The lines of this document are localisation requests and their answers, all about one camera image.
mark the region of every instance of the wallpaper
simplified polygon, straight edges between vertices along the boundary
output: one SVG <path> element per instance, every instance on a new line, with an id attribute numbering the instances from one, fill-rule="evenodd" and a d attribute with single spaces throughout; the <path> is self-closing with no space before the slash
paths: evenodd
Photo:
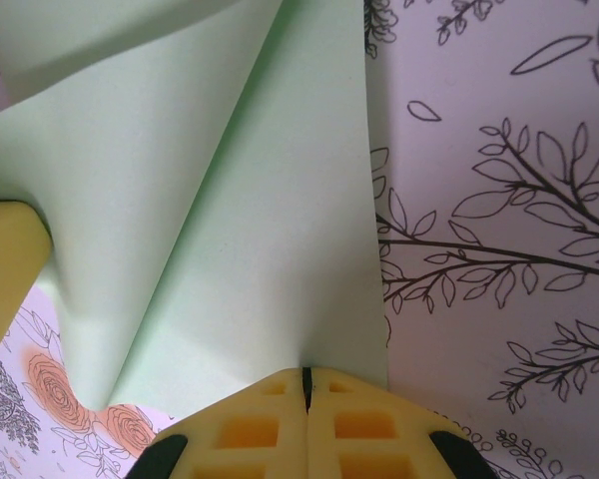
<path id="1" fill-rule="evenodd" d="M 176 422 L 142 406 L 83 407 L 60 342 L 53 304 L 33 288 L 0 345 L 0 479 L 122 478 Z"/>
<path id="2" fill-rule="evenodd" d="M 599 478 L 599 0 L 369 0 L 390 388 Z"/>

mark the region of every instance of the yellow foam piece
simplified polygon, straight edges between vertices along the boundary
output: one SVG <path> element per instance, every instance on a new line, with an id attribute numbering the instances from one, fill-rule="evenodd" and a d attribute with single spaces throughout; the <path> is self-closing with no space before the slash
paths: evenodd
<path id="1" fill-rule="evenodd" d="M 459 427 L 325 368 L 311 369 L 306 412 L 301 376 L 281 371 L 162 431 L 154 444 L 189 441 L 169 479 L 455 479 L 428 435 L 465 438 Z"/>
<path id="2" fill-rule="evenodd" d="M 172 479 L 303 479 L 306 411 L 301 370 L 287 369 L 158 434 L 189 438 Z"/>
<path id="3" fill-rule="evenodd" d="M 51 252 L 51 239 L 29 206 L 0 202 L 0 341 Z"/>
<path id="4" fill-rule="evenodd" d="M 310 479 L 455 479 L 428 435 L 447 419 L 347 374 L 312 369 Z"/>

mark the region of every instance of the folded paper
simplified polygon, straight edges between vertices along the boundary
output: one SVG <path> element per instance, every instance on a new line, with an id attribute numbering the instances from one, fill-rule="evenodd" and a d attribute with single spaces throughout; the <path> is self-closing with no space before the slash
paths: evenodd
<path id="1" fill-rule="evenodd" d="M 189 414 L 305 362 L 384 381 L 361 5 L 289 1 L 270 33 L 279 4 L 224 2 L 183 27 L 150 1 L 123 25 L 123 2 L 106 32 L 55 31 L 53 55 L 0 28 L 23 99 L 0 114 L 0 198 L 51 230 L 44 282 L 91 408 Z M 27 10 L 39 31 L 46 8 Z M 172 23 L 125 36 L 157 14 Z M 0 7 L 0 24 L 17 19 Z M 29 48 L 28 70 L 6 60 Z"/>

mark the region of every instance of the orange rose drawing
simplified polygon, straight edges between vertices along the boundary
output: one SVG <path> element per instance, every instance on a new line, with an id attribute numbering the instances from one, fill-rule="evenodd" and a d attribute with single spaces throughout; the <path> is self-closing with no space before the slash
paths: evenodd
<path id="1" fill-rule="evenodd" d="M 40 406 L 56 421 L 75 432 L 91 428 L 91 412 L 73 395 L 62 364 L 46 354 L 36 354 L 29 361 L 29 380 Z"/>
<path id="2" fill-rule="evenodd" d="M 134 457 L 140 457 L 156 437 L 148 421 L 135 406 L 121 404 L 107 409 L 106 425 L 109 434 Z"/>

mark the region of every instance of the square hole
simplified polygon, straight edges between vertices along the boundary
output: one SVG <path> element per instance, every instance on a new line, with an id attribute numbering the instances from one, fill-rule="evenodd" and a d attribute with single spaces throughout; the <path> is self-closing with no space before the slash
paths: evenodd
<path id="1" fill-rule="evenodd" d="M 419 479 L 406 456 L 388 454 L 342 454 L 341 479 Z"/>
<path id="2" fill-rule="evenodd" d="M 352 392 L 352 389 L 350 389 L 347 386 L 344 386 L 339 382 L 332 382 L 331 384 L 329 384 L 328 390 L 330 392 Z"/>
<path id="3" fill-rule="evenodd" d="M 242 416 L 229 419 L 220 431 L 216 447 L 275 447 L 278 444 L 278 419 L 269 416 Z"/>
<path id="4" fill-rule="evenodd" d="M 264 465 L 201 467 L 192 479 L 265 479 Z"/>
<path id="5" fill-rule="evenodd" d="M 383 411 L 347 411 L 335 416 L 337 439 L 391 439 L 397 437 L 392 417 Z"/>
<path id="6" fill-rule="evenodd" d="M 284 394 L 285 392 L 287 392 L 287 386 L 284 383 L 274 382 L 273 384 L 269 384 L 268 386 L 266 386 L 262 391 L 262 394 L 265 394 L 267 396 L 277 396 L 280 394 Z"/>

